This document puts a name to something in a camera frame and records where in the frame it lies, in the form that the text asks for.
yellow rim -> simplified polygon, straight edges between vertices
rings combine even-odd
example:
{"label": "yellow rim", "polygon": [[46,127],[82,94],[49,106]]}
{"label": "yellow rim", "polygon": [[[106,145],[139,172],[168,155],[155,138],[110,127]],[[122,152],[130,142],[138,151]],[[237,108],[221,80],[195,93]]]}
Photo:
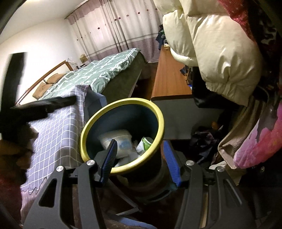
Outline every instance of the yellow rim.
{"label": "yellow rim", "polygon": [[86,161],[90,160],[90,158],[89,158],[89,156],[86,152],[86,137],[87,137],[88,132],[89,132],[90,128],[92,127],[92,125],[103,114],[107,113],[109,110],[114,109],[118,106],[127,105],[127,104],[139,104],[139,105],[145,106],[145,107],[149,108],[151,111],[153,111],[154,114],[156,115],[157,119],[158,119],[158,132],[157,132],[157,135],[154,139],[154,142],[152,143],[150,148],[141,157],[137,158],[133,162],[130,162],[126,165],[116,167],[116,168],[112,168],[111,175],[120,175],[120,174],[123,174],[125,172],[129,172],[129,171],[136,169],[137,167],[143,165],[149,158],[151,158],[153,156],[153,154],[156,152],[156,150],[160,147],[160,144],[162,142],[163,135],[164,135],[164,117],[162,115],[161,110],[158,108],[157,105],[155,105],[154,103],[152,103],[149,100],[141,99],[141,98],[127,98],[127,99],[118,100],[116,102],[113,102],[113,103],[103,107],[101,110],[99,110],[96,114],[94,114],[90,118],[90,120],[87,122],[87,124],[83,128],[82,133],[81,133],[81,139],[80,139],[80,153],[81,153],[81,157],[82,157],[83,161],[86,162]]}

floral curtain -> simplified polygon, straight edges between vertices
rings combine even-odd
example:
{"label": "floral curtain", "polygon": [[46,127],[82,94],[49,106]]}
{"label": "floral curtain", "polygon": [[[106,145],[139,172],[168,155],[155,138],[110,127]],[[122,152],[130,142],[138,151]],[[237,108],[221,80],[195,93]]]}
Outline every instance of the floral curtain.
{"label": "floral curtain", "polygon": [[89,0],[67,19],[78,53],[91,60],[139,48],[148,62],[158,61],[162,15],[153,0]]}

puffer jacket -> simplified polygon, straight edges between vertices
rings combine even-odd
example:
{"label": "puffer jacket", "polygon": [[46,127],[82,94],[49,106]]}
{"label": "puffer jacket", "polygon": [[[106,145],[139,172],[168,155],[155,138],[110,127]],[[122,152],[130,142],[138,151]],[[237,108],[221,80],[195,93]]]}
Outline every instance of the puffer jacket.
{"label": "puffer jacket", "polygon": [[262,56],[217,0],[154,0],[172,56],[198,66],[209,90],[239,104],[260,80]]}

checkered cloth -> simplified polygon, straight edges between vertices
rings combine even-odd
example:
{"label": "checkered cloth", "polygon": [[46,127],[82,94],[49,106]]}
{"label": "checkered cloth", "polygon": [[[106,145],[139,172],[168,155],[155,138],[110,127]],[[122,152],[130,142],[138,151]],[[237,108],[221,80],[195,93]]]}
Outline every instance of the checkered cloth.
{"label": "checkered cloth", "polygon": [[79,153],[80,133],[84,127],[84,99],[89,85],[76,85],[62,97],[76,95],[76,105],[64,107],[49,114],[48,118],[31,122],[39,132],[33,144],[34,154],[27,182],[22,191],[38,189],[45,177],[49,177],[59,165],[66,169],[75,168],[83,163]]}

bed headboard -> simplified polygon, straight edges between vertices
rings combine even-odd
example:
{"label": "bed headboard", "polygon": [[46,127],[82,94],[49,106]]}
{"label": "bed headboard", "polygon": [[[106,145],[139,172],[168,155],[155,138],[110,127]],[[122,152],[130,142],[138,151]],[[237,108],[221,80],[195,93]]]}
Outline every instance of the bed headboard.
{"label": "bed headboard", "polygon": [[40,77],[30,88],[28,88],[25,93],[19,98],[19,100],[16,102],[17,104],[20,104],[24,98],[26,98],[26,96],[31,92],[34,91],[34,88],[40,84],[47,76],[49,76],[52,72],[54,72],[55,70],[57,70],[59,67],[66,65],[68,67],[68,69],[70,71],[73,71],[73,68],[70,66],[70,64],[64,60],[63,62],[59,63],[57,66],[55,66],[54,68],[52,68],[50,71],[48,71],[46,74],[44,74],[42,77]]}

